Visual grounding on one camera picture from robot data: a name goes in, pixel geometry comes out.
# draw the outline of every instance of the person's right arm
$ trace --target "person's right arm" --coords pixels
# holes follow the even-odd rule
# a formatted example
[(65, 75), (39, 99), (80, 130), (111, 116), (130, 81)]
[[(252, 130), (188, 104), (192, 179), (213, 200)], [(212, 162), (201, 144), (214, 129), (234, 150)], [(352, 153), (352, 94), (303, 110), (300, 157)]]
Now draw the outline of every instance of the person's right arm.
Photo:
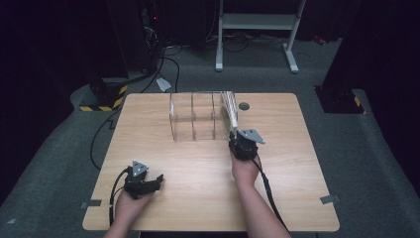
[(231, 152), (232, 174), (238, 189), (250, 238), (290, 237), (255, 188), (259, 170), (252, 161), (240, 161)]

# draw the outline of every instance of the white metal stand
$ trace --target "white metal stand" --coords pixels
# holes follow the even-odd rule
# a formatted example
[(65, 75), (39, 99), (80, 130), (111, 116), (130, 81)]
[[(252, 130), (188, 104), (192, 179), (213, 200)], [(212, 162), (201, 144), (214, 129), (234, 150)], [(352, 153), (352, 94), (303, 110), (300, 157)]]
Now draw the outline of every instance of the white metal stand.
[(290, 36), (287, 44), (283, 44), (290, 70), (299, 72), (291, 48), (296, 37), (306, 0), (300, 0), (296, 14), (224, 14), (223, 0), (220, 0), (219, 31), (216, 52), (216, 71), (223, 70), (223, 29), (256, 29), (256, 30), (287, 30)]

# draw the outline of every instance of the person's right hand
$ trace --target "person's right hand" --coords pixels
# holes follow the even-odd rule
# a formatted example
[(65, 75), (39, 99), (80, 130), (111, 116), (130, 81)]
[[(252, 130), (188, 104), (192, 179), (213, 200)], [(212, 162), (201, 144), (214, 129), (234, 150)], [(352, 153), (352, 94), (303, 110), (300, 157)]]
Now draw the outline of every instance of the person's right hand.
[[(235, 158), (231, 152), (232, 159), (232, 175), (234, 176), (237, 186), (254, 186), (257, 176), (259, 175), (259, 169), (250, 160), (240, 161)], [(260, 158), (254, 159), (257, 164), (260, 164)]]

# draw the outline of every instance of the person's left hand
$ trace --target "person's left hand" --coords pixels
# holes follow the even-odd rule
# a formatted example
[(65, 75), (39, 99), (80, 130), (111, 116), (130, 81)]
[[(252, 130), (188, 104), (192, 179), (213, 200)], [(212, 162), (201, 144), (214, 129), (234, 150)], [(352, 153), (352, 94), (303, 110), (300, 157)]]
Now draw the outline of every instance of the person's left hand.
[(122, 189), (120, 195), (118, 196), (117, 206), (115, 208), (114, 222), (124, 224), (127, 228), (129, 228), (140, 213), (142, 213), (144, 207), (149, 203), (154, 194), (154, 192), (151, 192), (140, 196), (137, 200), (134, 200)]

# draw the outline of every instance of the yellow and black hazard tape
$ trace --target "yellow and black hazard tape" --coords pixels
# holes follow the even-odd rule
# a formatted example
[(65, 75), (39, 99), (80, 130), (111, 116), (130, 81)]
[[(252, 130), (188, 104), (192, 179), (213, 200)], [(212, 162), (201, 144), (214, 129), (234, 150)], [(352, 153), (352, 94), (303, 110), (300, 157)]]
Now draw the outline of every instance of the yellow and black hazard tape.
[(113, 111), (117, 110), (123, 102), (124, 94), (127, 91), (127, 85), (121, 87), (118, 97), (108, 105), (79, 105), (81, 111)]

